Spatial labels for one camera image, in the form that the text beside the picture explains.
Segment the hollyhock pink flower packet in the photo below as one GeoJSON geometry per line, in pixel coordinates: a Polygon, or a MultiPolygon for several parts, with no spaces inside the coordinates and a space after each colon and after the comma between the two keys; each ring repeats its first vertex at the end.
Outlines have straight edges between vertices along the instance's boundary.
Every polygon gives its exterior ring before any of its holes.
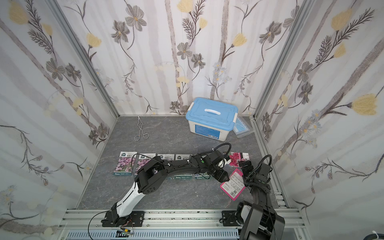
{"type": "Polygon", "coordinates": [[[230,152],[229,157],[231,160],[229,166],[234,168],[238,168],[240,162],[250,160],[250,156],[248,153],[230,152]]]}

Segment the pink back seed packet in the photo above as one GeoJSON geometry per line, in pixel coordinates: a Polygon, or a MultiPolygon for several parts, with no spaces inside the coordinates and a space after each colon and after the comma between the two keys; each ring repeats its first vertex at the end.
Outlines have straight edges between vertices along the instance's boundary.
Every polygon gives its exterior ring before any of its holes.
{"type": "Polygon", "coordinates": [[[235,169],[233,173],[230,175],[230,180],[228,182],[224,182],[220,185],[220,188],[231,198],[231,200],[235,201],[239,195],[246,188],[243,180],[243,172],[239,169],[235,169]]]}

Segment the lavender seed packet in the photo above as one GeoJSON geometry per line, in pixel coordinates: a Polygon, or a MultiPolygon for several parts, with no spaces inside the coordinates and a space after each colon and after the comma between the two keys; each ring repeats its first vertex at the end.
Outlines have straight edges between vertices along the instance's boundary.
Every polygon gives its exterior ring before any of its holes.
{"type": "MultiPolygon", "coordinates": [[[[187,161],[190,158],[190,155],[176,155],[175,160],[176,161],[187,161]]],[[[193,175],[192,174],[178,174],[174,175],[175,180],[192,180],[193,175]]]]}
{"type": "Polygon", "coordinates": [[[195,174],[195,179],[196,180],[209,180],[211,176],[207,173],[198,173],[195,174]]]}

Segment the white cosmos seed packet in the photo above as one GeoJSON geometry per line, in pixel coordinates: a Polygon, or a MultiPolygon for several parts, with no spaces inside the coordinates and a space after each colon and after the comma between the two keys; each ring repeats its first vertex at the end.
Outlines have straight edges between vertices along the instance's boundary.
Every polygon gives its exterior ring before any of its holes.
{"type": "Polygon", "coordinates": [[[135,169],[135,175],[138,174],[138,171],[140,168],[142,168],[146,163],[148,163],[152,158],[156,156],[156,153],[151,153],[151,154],[138,154],[137,158],[137,165],[135,169]]]}

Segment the purple flower seed packet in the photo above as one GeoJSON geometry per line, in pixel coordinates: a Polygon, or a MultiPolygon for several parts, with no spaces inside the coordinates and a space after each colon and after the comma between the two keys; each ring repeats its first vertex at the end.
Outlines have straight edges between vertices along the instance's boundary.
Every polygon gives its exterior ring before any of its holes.
{"type": "Polygon", "coordinates": [[[137,152],[120,152],[118,164],[114,169],[114,176],[131,176],[137,152]]]}

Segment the pink phlox seed packet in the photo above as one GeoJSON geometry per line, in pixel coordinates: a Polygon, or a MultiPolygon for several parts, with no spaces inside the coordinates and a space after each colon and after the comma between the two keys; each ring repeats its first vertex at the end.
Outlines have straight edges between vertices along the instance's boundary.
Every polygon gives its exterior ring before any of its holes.
{"type": "Polygon", "coordinates": [[[158,156],[161,158],[161,160],[165,160],[165,161],[174,161],[175,160],[174,154],[158,154],[158,156]]]}

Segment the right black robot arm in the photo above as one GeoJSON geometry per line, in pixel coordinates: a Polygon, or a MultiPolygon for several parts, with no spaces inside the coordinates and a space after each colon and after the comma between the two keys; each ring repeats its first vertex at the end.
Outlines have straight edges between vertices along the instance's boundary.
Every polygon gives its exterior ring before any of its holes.
{"type": "Polygon", "coordinates": [[[250,189],[253,203],[242,226],[241,240],[280,240],[285,220],[272,207],[271,180],[272,156],[264,156],[257,166],[251,161],[240,162],[245,187],[250,189]]]}

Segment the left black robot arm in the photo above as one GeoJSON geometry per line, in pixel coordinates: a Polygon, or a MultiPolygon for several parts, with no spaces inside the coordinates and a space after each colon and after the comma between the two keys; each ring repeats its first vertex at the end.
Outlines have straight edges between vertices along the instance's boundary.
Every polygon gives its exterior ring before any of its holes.
{"type": "Polygon", "coordinates": [[[171,176],[181,174],[208,174],[219,183],[230,180],[224,166],[231,160],[229,153],[232,145],[223,143],[210,151],[189,156],[184,161],[168,161],[156,156],[150,158],[135,175],[133,185],[126,195],[116,202],[110,210],[105,211],[101,220],[103,227],[120,227],[132,220],[134,207],[148,194],[159,189],[163,182],[171,176]]]}

